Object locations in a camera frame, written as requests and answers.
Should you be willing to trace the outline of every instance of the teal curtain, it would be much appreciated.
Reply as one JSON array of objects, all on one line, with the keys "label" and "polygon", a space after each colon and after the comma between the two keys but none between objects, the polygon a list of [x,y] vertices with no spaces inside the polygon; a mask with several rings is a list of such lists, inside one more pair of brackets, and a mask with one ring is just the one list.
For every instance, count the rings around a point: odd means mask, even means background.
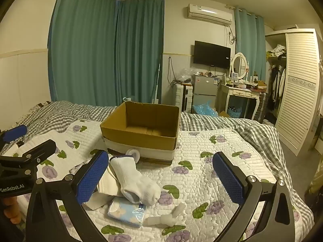
[{"label": "teal curtain", "polygon": [[257,73],[258,79],[266,79],[266,44],[264,36],[264,19],[246,10],[235,9],[236,52],[241,52],[249,62],[250,76]]},{"label": "teal curtain", "polygon": [[57,0],[48,43],[52,99],[113,106],[117,101],[116,0]]},{"label": "teal curtain", "polygon": [[117,3],[115,74],[117,100],[151,102],[163,53],[164,0]]}]

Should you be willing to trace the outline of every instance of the louvered door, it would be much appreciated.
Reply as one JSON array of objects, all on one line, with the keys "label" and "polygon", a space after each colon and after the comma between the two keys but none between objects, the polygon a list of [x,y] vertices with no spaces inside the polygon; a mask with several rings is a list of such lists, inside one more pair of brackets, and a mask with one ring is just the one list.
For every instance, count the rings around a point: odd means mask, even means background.
[{"label": "louvered door", "polygon": [[319,89],[319,53],[315,32],[286,34],[287,70],[277,117],[280,140],[295,154],[311,131]]}]

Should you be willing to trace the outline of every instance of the blue basket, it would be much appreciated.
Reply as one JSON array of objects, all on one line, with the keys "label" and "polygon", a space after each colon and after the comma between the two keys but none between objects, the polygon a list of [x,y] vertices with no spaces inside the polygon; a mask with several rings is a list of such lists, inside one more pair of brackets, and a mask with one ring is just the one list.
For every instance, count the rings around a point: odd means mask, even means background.
[{"label": "blue basket", "polygon": [[232,118],[240,118],[242,112],[233,112],[230,108],[227,110],[227,114]]}]

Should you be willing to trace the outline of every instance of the mirror frame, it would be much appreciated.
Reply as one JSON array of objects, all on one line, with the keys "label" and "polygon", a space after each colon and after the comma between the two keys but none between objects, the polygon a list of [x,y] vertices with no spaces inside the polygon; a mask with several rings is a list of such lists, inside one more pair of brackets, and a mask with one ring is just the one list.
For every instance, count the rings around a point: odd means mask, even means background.
[{"label": "mirror frame", "polygon": [[233,59],[232,59],[232,61],[231,61],[231,72],[234,72],[234,69],[233,69],[233,64],[234,64],[234,62],[235,62],[235,59],[237,59],[238,57],[241,57],[243,60],[244,60],[244,62],[245,62],[245,70],[244,70],[244,73],[243,73],[243,75],[242,76],[238,76],[238,79],[240,80],[240,79],[242,79],[244,76],[245,76],[245,74],[246,74],[246,69],[247,69],[247,60],[246,60],[246,58],[245,58],[245,56],[243,55],[243,53],[236,53],[235,54],[235,56],[233,57]]}]

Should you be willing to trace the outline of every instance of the tissue package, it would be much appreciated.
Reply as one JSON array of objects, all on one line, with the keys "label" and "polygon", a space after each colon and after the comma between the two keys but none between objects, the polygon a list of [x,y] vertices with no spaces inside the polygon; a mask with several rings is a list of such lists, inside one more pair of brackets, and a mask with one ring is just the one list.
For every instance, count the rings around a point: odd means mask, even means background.
[{"label": "tissue package", "polygon": [[124,197],[115,197],[108,210],[108,216],[121,222],[140,227],[143,223],[146,206],[133,204]]}]

